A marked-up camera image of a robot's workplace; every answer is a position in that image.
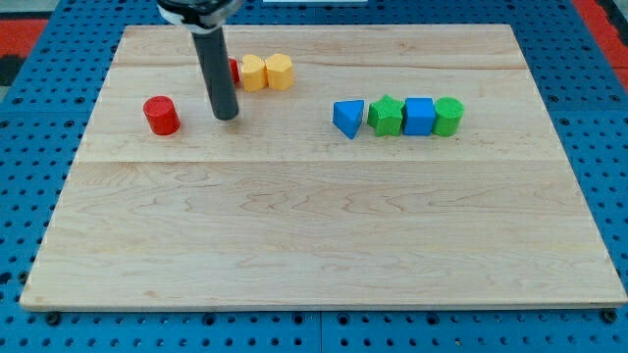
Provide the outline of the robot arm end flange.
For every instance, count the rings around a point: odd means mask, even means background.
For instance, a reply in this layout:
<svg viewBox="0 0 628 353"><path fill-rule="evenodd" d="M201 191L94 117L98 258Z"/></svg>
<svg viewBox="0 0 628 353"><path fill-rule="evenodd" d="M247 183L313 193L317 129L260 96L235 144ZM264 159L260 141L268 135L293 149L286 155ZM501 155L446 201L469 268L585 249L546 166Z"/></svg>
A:
<svg viewBox="0 0 628 353"><path fill-rule="evenodd" d="M172 24L192 33L207 34L224 25L243 0L157 0L158 12Z"/></svg>

